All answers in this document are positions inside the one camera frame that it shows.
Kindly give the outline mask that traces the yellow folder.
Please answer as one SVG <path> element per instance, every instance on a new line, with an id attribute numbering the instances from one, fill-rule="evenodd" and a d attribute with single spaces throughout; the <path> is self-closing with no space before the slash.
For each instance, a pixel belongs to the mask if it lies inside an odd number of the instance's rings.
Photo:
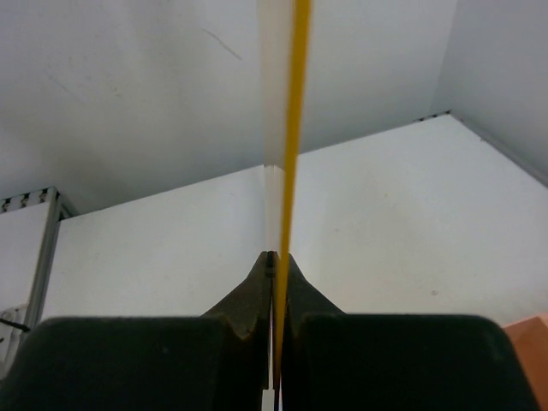
<path id="1" fill-rule="evenodd" d="M 312 1 L 263 1 L 261 51 L 265 98 L 265 165 L 268 194 L 277 201 L 267 212 L 267 242 L 277 252 L 272 296 L 274 409 L 280 409 L 283 329 L 289 284 L 289 248 L 295 180 L 305 101 Z"/>

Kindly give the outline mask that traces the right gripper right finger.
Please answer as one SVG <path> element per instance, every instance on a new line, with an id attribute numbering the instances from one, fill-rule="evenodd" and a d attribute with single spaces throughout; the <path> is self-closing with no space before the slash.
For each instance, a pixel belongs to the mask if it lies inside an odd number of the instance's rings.
<path id="1" fill-rule="evenodd" d="M 536 410 L 510 339 L 489 319 L 351 314 L 289 265 L 286 410 Z"/>

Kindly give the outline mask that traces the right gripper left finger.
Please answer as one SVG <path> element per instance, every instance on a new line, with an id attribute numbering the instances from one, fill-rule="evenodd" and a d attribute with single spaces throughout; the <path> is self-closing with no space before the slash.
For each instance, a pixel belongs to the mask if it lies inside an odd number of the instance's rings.
<path id="1" fill-rule="evenodd" d="M 4 410 L 258 410 L 269 386 L 276 255 L 200 316 L 61 317 L 22 344 Z"/>

